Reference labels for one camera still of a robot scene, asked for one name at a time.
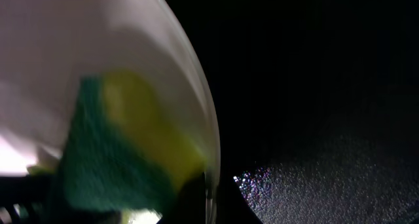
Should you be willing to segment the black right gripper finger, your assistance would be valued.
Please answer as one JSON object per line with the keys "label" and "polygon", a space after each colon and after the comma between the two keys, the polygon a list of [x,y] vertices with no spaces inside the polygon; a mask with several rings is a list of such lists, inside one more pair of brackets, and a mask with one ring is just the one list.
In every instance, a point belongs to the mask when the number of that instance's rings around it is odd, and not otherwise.
{"label": "black right gripper finger", "polygon": [[190,180],[182,188],[174,207],[158,224],[205,224],[206,182],[204,174]]}

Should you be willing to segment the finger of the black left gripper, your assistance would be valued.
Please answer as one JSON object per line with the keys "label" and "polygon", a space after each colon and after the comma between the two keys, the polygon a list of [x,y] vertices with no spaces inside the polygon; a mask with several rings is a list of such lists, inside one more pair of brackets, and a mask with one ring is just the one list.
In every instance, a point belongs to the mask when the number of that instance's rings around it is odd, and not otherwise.
{"label": "finger of the black left gripper", "polygon": [[48,194],[52,176],[49,174],[1,176],[1,208],[10,217],[20,217],[15,205],[26,211],[24,217],[40,217],[37,205],[42,206]]}

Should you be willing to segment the green yellow sponge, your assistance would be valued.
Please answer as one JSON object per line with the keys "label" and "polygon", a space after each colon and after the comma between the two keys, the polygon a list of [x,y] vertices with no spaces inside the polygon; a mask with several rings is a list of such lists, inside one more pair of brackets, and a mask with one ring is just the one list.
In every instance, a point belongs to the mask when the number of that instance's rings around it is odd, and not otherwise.
{"label": "green yellow sponge", "polygon": [[206,158],[129,71],[81,80],[49,208],[167,212]]}

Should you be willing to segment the white plate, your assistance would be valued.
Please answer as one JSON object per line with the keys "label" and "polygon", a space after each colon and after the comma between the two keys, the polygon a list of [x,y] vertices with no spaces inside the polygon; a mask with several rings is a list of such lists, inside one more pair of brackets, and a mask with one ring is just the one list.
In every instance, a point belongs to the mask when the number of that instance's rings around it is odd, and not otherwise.
{"label": "white plate", "polygon": [[208,160],[206,221],[217,219],[220,139],[210,88],[165,0],[1,0],[1,174],[53,166],[79,79],[129,69],[155,87]]}

